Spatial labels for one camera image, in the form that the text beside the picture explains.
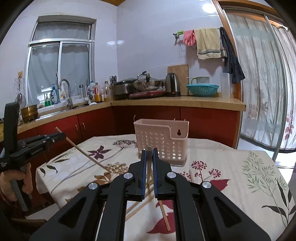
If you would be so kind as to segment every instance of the cabinet door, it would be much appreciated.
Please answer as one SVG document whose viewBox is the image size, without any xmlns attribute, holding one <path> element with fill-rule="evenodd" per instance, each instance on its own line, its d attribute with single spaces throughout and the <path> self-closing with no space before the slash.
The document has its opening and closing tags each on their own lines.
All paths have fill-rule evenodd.
<svg viewBox="0 0 296 241">
<path fill-rule="evenodd" d="M 111 107 L 79 114 L 78 120 L 84 141 L 94 136 L 111 136 L 116 134 Z"/>
<path fill-rule="evenodd" d="M 134 134 L 134 118 L 138 119 L 136 106 L 112 106 L 117 135 Z"/>
<path fill-rule="evenodd" d="M 233 147 L 239 111 L 181 107 L 189 121 L 189 138 L 209 139 Z"/>
<path fill-rule="evenodd" d="M 77 115 L 39 126 L 36 128 L 36 131 L 38 135 L 52 134 L 57 132 L 55 129 L 56 126 L 75 144 L 82 142 L 82 135 Z M 69 144 L 66 140 L 56 142 L 50 147 L 49 151 L 45 153 L 45 156 L 49 161 L 71 147 L 71 144 Z"/>
<path fill-rule="evenodd" d="M 138 106 L 139 119 L 180 120 L 180 107 L 177 106 Z"/>
<path fill-rule="evenodd" d="M 17 140 L 26 139 L 29 137 L 37 136 L 36 129 L 31 129 L 22 133 L 19 133 L 17 135 Z M 36 187 L 36 169 L 37 167 L 41 166 L 43 163 L 46 162 L 45 154 L 40 153 L 37 156 L 33 157 L 30 160 L 31 163 L 31 173 L 32 173 L 32 184 L 33 184 L 33 192 L 32 194 L 32 205 L 33 207 L 40 206 L 44 203 L 46 203 L 46 200 L 40 193 L 37 191 Z"/>
</svg>

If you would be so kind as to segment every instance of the table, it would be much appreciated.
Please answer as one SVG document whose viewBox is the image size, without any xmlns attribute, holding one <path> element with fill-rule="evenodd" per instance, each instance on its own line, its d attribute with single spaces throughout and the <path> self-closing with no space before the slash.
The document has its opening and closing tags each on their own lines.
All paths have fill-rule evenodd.
<svg viewBox="0 0 296 241">
<path fill-rule="evenodd" d="M 90 182 L 105 184 L 125 173 L 131 163 L 139 161 L 136 136 L 93 137 L 78 145 L 108 167 L 104 170 L 71 148 L 41 165 L 36 171 L 37 189 L 49 192 L 59 208 Z M 284 178 L 264 151 L 235 150 L 206 139 L 188 139 L 187 161 L 172 167 L 189 181 L 210 181 L 254 222 L 276 240 L 295 214 L 295 202 Z M 126 214 L 124 240 L 176 240 L 171 201 L 163 201 L 171 226 L 168 232 L 157 200 L 151 192 L 136 211 Z"/>
</svg>

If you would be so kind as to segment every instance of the black towel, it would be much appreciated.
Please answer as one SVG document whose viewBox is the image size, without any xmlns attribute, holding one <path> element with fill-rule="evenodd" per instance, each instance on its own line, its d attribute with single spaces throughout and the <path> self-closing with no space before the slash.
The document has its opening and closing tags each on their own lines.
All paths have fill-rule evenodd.
<svg viewBox="0 0 296 241">
<path fill-rule="evenodd" d="M 227 58 L 224 59 L 225 67 L 224 67 L 223 73 L 233 74 L 231 81 L 233 84 L 237 84 L 238 82 L 245 79 L 244 73 L 239 64 L 239 60 L 235 55 L 232 43 L 230 42 L 230 39 L 223 27 L 220 28 L 220 35 L 221 35 L 223 47 L 227 51 Z"/>
</svg>

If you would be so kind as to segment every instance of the teal colander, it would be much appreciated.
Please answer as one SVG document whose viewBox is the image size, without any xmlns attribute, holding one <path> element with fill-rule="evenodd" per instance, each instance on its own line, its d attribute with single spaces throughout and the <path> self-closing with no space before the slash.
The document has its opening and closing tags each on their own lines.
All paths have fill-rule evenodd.
<svg viewBox="0 0 296 241">
<path fill-rule="evenodd" d="M 213 84 L 191 84 L 187 85 L 189 91 L 197 97 L 211 97 L 217 93 L 219 86 Z"/>
</svg>

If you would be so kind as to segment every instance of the countertop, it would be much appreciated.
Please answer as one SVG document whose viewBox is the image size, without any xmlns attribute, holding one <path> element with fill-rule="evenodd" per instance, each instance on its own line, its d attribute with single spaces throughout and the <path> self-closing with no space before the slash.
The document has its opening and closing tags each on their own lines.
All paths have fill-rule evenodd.
<svg viewBox="0 0 296 241">
<path fill-rule="evenodd" d="M 67 110 L 54 116 L 34 120 L 18 126 L 17 133 L 36 128 L 38 126 L 64 119 L 73 115 L 82 114 L 92 110 L 103 109 L 110 106 L 179 106 L 179 107 L 199 107 L 222 110 L 246 111 L 246 105 L 235 98 L 224 99 L 221 97 L 158 97 L 152 99 L 137 100 L 117 100 L 112 102 L 102 102 L 96 105 L 78 107 L 73 110 Z M 3 132 L 0 130 L 0 142 L 3 141 Z"/>
</svg>

